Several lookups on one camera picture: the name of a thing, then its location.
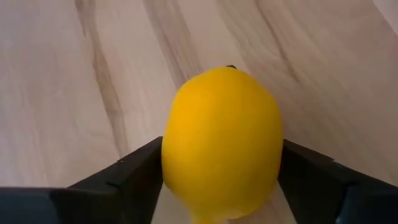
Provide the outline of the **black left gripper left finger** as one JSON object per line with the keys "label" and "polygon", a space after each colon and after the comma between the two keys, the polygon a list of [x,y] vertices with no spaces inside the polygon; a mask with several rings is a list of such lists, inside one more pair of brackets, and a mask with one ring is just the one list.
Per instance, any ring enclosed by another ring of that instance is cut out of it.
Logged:
{"label": "black left gripper left finger", "polygon": [[65,188],[1,187],[1,223],[150,223],[163,184],[162,138]]}

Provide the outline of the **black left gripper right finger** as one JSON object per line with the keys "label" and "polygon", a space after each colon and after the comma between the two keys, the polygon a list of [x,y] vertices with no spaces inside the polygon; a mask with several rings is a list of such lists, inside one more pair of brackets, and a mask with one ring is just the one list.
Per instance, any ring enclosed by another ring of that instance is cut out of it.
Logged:
{"label": "black left gripper right finger", "polygon": [[397,187],[284,140],[279,185],[297,223],[397,224]]}

